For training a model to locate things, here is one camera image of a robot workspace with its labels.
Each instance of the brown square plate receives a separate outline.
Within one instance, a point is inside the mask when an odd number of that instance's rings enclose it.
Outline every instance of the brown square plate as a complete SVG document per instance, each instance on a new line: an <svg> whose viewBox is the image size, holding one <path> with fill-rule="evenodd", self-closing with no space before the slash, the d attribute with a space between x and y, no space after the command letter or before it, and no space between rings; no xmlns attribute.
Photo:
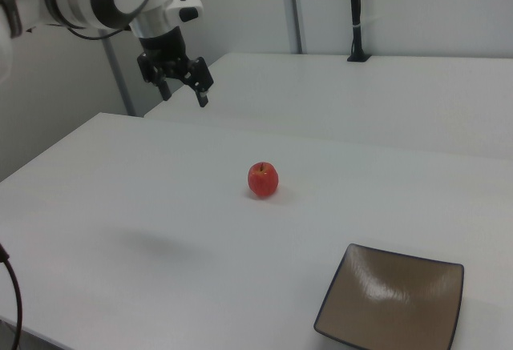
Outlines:
<svg viewBox="0 0 513 350"><path fill-rule="evenodd" d="M461 264L350 244L315 330L364 350L448 350L463 274Z"/></svg>

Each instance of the wall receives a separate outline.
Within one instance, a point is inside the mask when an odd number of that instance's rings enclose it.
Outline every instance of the wall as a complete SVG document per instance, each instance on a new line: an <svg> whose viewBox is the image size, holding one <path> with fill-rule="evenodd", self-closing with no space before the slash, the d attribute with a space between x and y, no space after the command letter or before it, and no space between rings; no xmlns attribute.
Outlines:
<svg viewBox="0 0 513 350"><path fill-rule="evenodd" d="M125 113L101 42L38 27L0 85L0 180L99 112Z"/></svg>
<svg viewBox="0 0 513 350"><path fill-rule="evenodd" d="M189 57L203 56L211 64L233 51L296 52L291 1L202 0L204 17L182 26ZM131 34L121 34L111 41L137 114L144 115L161 99L157 89L140 76L136 63L142 52L140 44Z"/></svg>
<svg viewBox="0 0 513 350"><path fill-rule="evenodd" d="M306 50L348 54L349 0L300 0ZM513 0L362 0L364 49L381 55L513 56Z"/></svg>

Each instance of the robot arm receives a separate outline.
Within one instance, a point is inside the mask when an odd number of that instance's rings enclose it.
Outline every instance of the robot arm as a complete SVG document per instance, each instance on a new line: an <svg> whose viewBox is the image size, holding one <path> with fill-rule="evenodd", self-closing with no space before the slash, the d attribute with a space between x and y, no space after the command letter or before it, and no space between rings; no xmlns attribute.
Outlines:
<svg viewBox="0 0 513 350"><path fill-rule="evenodd" d="M104 30L130 26L144 49L138 57L144 80L168 100L165 79L179 79L196 92L204 107L212 76L203 58L187 57L180 32L180 25L202 13L200 0L0 0L0 81L10 70L10 39L38 24Z"/></svg>

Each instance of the apple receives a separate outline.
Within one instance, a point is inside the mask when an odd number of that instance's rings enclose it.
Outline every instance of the apple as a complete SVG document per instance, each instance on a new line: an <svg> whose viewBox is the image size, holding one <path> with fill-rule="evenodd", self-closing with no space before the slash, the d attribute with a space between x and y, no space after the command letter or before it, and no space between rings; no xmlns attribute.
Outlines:
<svg viewBox="0 0 513 350"><path fill-rule="evenodd" d="M271 163L253 164L248 173L248 185L261 198L270 196L278 187L278 173Z"/></svg>

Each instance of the cable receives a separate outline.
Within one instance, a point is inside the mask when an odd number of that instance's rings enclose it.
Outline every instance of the cable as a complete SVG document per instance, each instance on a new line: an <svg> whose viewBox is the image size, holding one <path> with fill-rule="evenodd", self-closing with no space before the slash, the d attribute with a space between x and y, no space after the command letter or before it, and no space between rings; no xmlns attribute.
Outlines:
<svg viewBox="0 0 513 350"><path fill-rule="evenodd" d="M22 336L22 321L23 321L23 308L22 308L22 293L19 289L18 280L14 274L14 269L9 263L9 260L4 262L7 271L9 272L10 278L13 281L14 293L16 294L16 307L18 308L18 321L16 323L16 333L14 334L14 342L11 350L17 350L19 346L19 340Z"/></svg>
<svg viewBox="0 0 513 350"><path fill-rule="evenodd" d="M86 39L86 40L104 40L104 39L108 39L108 38L124 31L124 30L117 30L117 31L111 32L110 34L107 34L107 35L102 35L102 36L92 38L90 36L79 34L77 31L72 30L71 28L68 28L67 30L70 31L74 36L78 36L79 38Z"/></svg>

